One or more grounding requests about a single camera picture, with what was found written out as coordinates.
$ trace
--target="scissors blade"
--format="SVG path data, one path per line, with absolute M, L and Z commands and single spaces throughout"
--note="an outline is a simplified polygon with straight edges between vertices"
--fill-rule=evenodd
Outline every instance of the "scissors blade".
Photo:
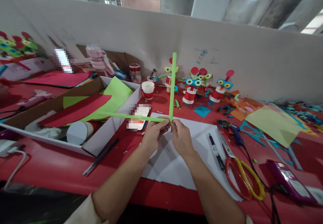
M 229 147 L 229 145 L 226 143 L 224 137 L 222 136 L 221 132 L 219 131 L 218 128 L 216 128 L 222 138 L 222 146 L 223 148 L 226 150 L 226 153 L 228 154 L 229 157 L 235 158 L 236 156 L 233 154 L 233 152 L 231 151 L 231 148 Z

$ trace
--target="hand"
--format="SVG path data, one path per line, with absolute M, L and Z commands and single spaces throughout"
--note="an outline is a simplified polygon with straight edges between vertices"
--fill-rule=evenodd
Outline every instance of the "hand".
M 192 144 L 192 137 L 189 129 L 183 125 L 180 120 L 173 120 L 171 125 L 171 132 L 173 133 L 173 144 L 176 151 L 182 158 L 193 156 L 195 150 Z
M 152 153 L 158 149 L 158 143 L 162 135 L 170 128 L 167 117 L 158 117 L 166 119 L 163 122 L 149 122 L 141 144 L 151 149 Z

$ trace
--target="red paper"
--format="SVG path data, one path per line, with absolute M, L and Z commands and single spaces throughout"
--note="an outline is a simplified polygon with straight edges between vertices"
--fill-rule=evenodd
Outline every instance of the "red paper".
M 90 97 L 69 106 L 56 114 L 38 122 L 39 125 L 47 127 L 61 127 L 78 121 L 96 111 L 109 101 L 111 95 L 94 94 Z
M 54 71 L 24 81 L 24 83 L 74 87 L 91 77 L 92 74 L 92 72 L 64 73 Z

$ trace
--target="red scissors handle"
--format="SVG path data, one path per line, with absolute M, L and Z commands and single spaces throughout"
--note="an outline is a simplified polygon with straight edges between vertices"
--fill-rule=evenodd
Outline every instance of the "red scissors handle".
M 231 187 L 234 189 L 234 191 L 241 197 L 241 198 L 244 198 L 245 200 L 252 200 L 252 194 L 251 194 L 251 191 L 249 190 L 246 182 L 244 181 L 243 177 L 241 176 L 240 174 L 240 171 L 237 170 L 237 168 L 233 165 L 233 163 L 231 162 L 233 158 L 227 156 L 226 158 L 226 161 L 225 161 L 225 175 L 228 179 L 228 182 L 229 184 L 231 185 Z M 243 195 L 237 188 L 236 186 L 232 183 L 231 181 L 231 178 L 230 178 L 230 175 L 229 175 L 229 166 L 231 167 L 232 169 L 232 172 L 234 171 L 239 177 L 240 179 L 242 180 L 242 182 L 244 183 L 244 187 L 245 189 L 247 190 L 248 192 L 248 196 L 245 196 Z

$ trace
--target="white cable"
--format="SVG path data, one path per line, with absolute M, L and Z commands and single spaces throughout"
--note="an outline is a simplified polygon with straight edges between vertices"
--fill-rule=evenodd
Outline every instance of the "white cable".
M 6 185 L 4 186 L 4 190 L 7 191 L 7 188 L 9 187 L 9 184 L 11 182 L 11 180 L 13 179 L 14 175 L 17 173 L 17 171 L 19 170 L 19 168 L 21 167 L 21 165 L 23 164 L 24 160 L 27 157 L 27 154 L 23 151 L 19 151 L 19 150 L 14 150 L 14 152 L 18 152 L 18 153 L 22 153 L 23 154 L 23 158 L 20 161 L 20 163 L 18 164 L 18 166 L 16 167 L 16 169 L 13 171 L 13 173 L 11 174 L 10 178 L 8 179 Z

